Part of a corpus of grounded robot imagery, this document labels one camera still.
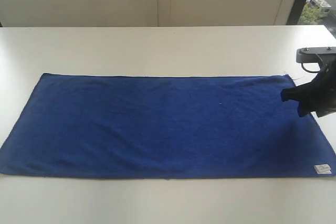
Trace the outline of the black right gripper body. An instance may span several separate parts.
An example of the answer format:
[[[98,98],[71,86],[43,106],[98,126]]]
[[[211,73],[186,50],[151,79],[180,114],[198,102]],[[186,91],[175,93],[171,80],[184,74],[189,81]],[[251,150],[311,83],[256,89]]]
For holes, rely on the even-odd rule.
[[[319,118],[335,113],[335,60],[320,70],[312,84],[310,113],[314,112]]]

